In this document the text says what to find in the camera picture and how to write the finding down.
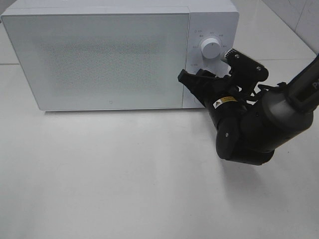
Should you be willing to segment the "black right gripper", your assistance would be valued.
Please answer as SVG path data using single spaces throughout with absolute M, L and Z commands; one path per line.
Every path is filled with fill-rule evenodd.
M 224 105 L 235 105 L 241 110 L 246 109 L 246 102 L 240 96 L 239 86 L 231 75 L 218 77 L 204 69 L 190 74 L 182 69 L 177 78 L 207 109 L 217 108 L 216 101 L 223 102 Z

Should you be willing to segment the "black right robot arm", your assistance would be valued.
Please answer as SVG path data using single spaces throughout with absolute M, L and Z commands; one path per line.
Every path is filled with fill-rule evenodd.
M 217 131 L 221 159 L 262 165 L 275 149 L 307 130 L 319 105 L 319 61 L 314 59 L 290 82 L 268 86 L 268 70 L 231 49 L 224 77 L 200 69 L 182 70 L 178 81 L 208 110 Z

